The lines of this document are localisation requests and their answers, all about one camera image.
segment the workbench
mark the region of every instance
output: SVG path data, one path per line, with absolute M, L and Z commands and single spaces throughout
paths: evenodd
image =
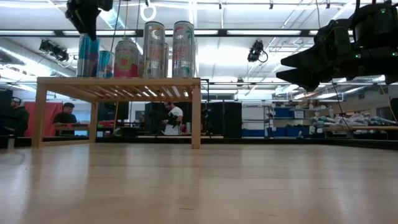
M 91 103 L 89 140 L 43 142 L 47 91 Z M 35 127 L 32 146 L 93 143 L 98 103 L 110 101 L 192 102 L 192 148 L 200 148 L 201 93 L 199 78 L 37 78 Z

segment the black ceiling beam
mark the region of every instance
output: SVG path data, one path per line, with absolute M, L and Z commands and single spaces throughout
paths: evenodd
M 114 37 L 112 30 L 97 30 L 109 32 L 109 35 L 97 35 L 98 37 L 112 38 Z M 144 31 L 139 30 L 128 30 L 135 31 L 135 35 L 126 35 L 126 37 L 143 37 Z M 311 29 L 196 29 L 195 31 L 202 32 L 203 34 L 195 34 L 195 37 L 313 37 L 310 35 Z M 79 37 L 79 34 L 67 34 L 67 32 L 76 32 L 75 30 L 0 30 L 0 37 Z M 167 34 L 166 37 L 172 37 L 172 34 Z M 115 37 L 124 37 L 124 35 L 115 35 Z

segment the person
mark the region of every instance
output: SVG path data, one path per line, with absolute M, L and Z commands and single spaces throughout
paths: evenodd
M 177 121 L 180 123 L 182 122 L 183 113 L 178 106 L 175 106 L 172 102 L 165 102 L 164 106 L 169 110 L 169 116 L 171 114 L 177 116 Z M 173 126 L 172 124 L 169 124 L 168 120 L 163 120 L 163 123 L 166 125 L 164 135 L 180 135 L 180 125 Z
M 66 124 L 76 124 L 76 116 L 72 114 L 75 105 L 73 103 L 64 103 L 62 112 L 55 115 L 53 125 L 56 127 L 65 126 Z M 56 136 L 74 136 L 75 131 L 56 131 Z
M 16 136 L 25 136 L 28 127 L 29 112 L 24 106 L 21 106 L 22 100 L 18 97 L 11 98 L 10 118 L 3 122 L 0 135 L 14 134 Z

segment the ceiling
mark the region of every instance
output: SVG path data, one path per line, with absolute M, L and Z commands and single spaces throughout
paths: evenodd
M 274 8 L 270 8 L 270 0 L 163 0 L 150 1 L 156 7 L 154 21 L 164 24 L 166 29 L 172 29 L 177 21 L 192 21 L 196 29 L 318 29 L 318 16 L 315 0 L 273 0 Z M 330 19 L 348 18 L 354 11 L 355 1 L 331 0 L 331 7 L 326 8 L 326 0 L 318 0 L 321 25 L 328 24 Z M 371 0 L 361 1 L 369 4 Z M 64 16 L 66 0 L 0 0 L 0 15 L 2 23 L 0 30 L 7 29 L 70 29 L 74 26 Z M 146 21 L 138 13 L 139 1 L 121 1 L 120 21 L 128 29 L 143 29 Z M 97 29 L 112 29 L 109 17 L 116 15 L 119 1 L 114 1 L 113 11 L 102 12 L 97 18 Z M 151 9 L 145 9 L 145 16 L 151 15 Z M 42 39 L 49 39 L 68 49 L 68 53 L 78 52 L 78 38 L 60 37 L 2 37 L 21 47 L 28 49 L 40 57 L 38 50 Z M 275 73 L 288 69 L 280 66 L 282 58 L 291 55 L 298 48 L 305 50 L 313 45 L 311 37 L 197 37 L 199 77 L 209 78 L 215 82 L 235 82 L 244 78 L 245 82 L 266 82 L 275 77 Z M 248 49 L 253 42 L 261 39 L 269 47 L 269 61 L 248 63 Z M 137 40 L 143 45 L 143 38 Z M 172 46 L 172 38 L 166 42 Z M 101 48 L 110 50 L 112 38 L 101 38 Z M 74 71 L 76 62 L 67 69 Z

